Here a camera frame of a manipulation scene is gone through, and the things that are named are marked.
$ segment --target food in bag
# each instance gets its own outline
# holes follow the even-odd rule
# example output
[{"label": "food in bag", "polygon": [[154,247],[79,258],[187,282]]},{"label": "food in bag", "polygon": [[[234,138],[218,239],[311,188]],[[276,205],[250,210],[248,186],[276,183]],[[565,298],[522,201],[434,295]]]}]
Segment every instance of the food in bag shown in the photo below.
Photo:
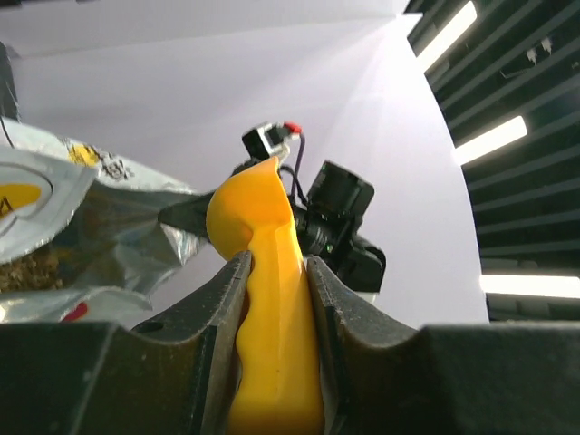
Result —
[{"label": "food in bag", "polygon": [[114,153],[4,121],[0,322],[114,320],[150,309],[151,292],[202,243],[158,221],[161,209],[195,197],[192,189]]}]

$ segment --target white panel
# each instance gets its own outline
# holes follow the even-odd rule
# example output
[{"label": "white panel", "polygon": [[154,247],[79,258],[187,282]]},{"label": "white panel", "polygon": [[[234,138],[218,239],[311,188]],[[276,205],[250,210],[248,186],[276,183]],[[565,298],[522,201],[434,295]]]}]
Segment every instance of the white panel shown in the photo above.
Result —
[{"label": "white panel", "polygon": [[1,9],[0,41],[21,56],[286,25],[384,18],[409,0],[95,0]]},{"label": "white panel", "polygon": [[[388,270],[377,306],[411,326],[485,322],[479,252],[453,144],[404,26],[304,25],[23,60],[24,120],[125,153],[199,189],[247,155],[241,134],[297,121],[307,189],[325,159],[376,195],[362,235]],[[221,267],[211,248],[155,294],[168,306]]]}]

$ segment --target yellow label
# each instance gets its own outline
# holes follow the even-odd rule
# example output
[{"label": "yellow label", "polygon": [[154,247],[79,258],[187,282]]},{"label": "yellow label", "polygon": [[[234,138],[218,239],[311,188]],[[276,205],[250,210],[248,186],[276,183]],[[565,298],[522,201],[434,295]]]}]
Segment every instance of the yellow label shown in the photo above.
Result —
[{"label": "yellow label", "polygon": [[0,219],[35,203],[42,193],[41,188],[32,184],[0,185]]},{"label": "yellow label", "polygon": [[93,167],[101,161],[101,156],[92,147],[74,145],[69,149],[69,159],[77,165]]}]

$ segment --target fluorescent light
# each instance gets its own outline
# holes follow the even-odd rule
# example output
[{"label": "fluorescent light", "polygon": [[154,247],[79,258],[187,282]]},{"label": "fluorescent light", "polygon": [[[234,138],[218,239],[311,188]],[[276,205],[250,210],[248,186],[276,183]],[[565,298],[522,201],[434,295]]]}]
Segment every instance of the fluorescent light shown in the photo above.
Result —
[{"label": "fluorescent light", "polygon": [[459,165],[465,165],[526,135],[526,123],[521,116],[517,116],[457,147],[454,150],[455,160]]},{"label": "fluorescent light", "polygon": [[424,73],[469,29],[477,17],[473,2],[467,2],[417,56]]},{"label": "fluorescent light", "polygon": [[576,276],[482,275],[479,282],[487,294],[580,299]]}]

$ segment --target bag of granola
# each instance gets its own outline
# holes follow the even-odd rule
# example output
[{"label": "bag of granola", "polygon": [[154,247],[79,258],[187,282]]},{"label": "bag of granola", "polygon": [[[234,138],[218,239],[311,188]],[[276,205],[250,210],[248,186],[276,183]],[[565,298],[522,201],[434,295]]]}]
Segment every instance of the bag of granola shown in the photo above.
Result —
[{"label": "bag of granola", "polygon": [[203,243],[158,214],[195,192],[87,143],[3,121],[0,323],[150,310],[151,292]]}]

